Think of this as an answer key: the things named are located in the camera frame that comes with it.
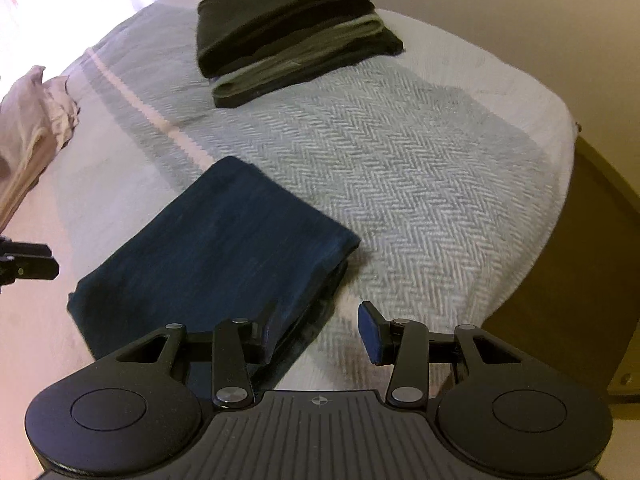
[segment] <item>folded blue garment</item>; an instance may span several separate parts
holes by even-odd
[[[257,390],[282,378],[330,316],[330,298],[360,239],[226,157],[84,277],[68,310],[95,358],[166,325],[190,332],[261,318],[266,365]],[[208,395],[207,378],[193,380]]]

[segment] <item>metal screw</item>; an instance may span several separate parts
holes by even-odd
[[[227,403],[240,402],[241,400],[245,400],[248,395],[247,390],[238,386],[226,386],[216,392],[216,397],[222,402]]]
[[[412,386],[401,386],[391,392],[391,396],[398,402],[417,402],[423,395],[421,390]]]

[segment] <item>sheer white curtain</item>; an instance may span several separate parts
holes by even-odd
[[[155,0],[0,0],[0,98],[33,65],[60,74],[118,23]]]

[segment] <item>stack of folded clothes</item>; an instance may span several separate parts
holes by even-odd
[[[216,106],[235,108],[371,56],[402,41],[370,0],[202,0],[198,66]]]
[[[170,322],[208,332],[225,319],[257,320],[267,363],[249,373],[257,390],[271,388],[330,316],[359,243],[229,156],[80,280],[68,310],[95,358]],[[210,365],[192,370],[189,386],[208,396]]]

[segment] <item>floor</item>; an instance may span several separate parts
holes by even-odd
[[[605,395],[640,318],[640,214],[580,153],[558,225],[484,328]]]

